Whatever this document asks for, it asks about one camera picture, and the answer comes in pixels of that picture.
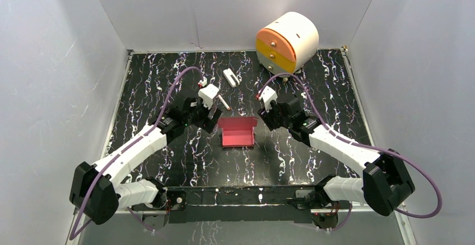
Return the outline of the pink paper box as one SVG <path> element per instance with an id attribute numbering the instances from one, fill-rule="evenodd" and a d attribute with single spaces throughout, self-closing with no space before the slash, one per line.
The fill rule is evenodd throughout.
<path id="1" fill-rule="evenodd" d="M 222 147 L 253 147 L 256 117 L 227 117 L 218 120 L 218 128 L 222 131 Z"/>

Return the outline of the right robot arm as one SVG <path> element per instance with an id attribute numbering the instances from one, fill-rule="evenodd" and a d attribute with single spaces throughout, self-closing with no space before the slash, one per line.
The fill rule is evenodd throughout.
<path id="1" fill-rule="evenodd" d="M 298 98 L 265 100 L 258 114 L 269 130 L 286 128 L 295 140 L 330 155 L 357 173 L 356 178 L 329 175 L 315 186 L 316 202 L 323 208 L 337 201 L 360 202 L 388 216 L 415 191 L 402 159 L 360 147 L 358 142 L 331 133 L 318 117 L 303 110 Z"/>

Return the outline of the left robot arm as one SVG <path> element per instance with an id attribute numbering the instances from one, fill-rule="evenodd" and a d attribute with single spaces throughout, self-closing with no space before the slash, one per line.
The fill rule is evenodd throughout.
<path id="1" fill-rule="evenodd" d="M 82 162 L 73 175 L 69 201 L 95 224 L 108 221 L 117 210 L 145 204 L 153 209 L 164 208 L 167 187 L 155 178 L 123 183 L 125 177 L 149 156 L 180 137 L 189 126 L 211 133 L 222 110 L 212 117 L 201 98 L 186 98 L 167 107 L 161 117 L 146 124 L 132 139 L 93 164 Z"/>

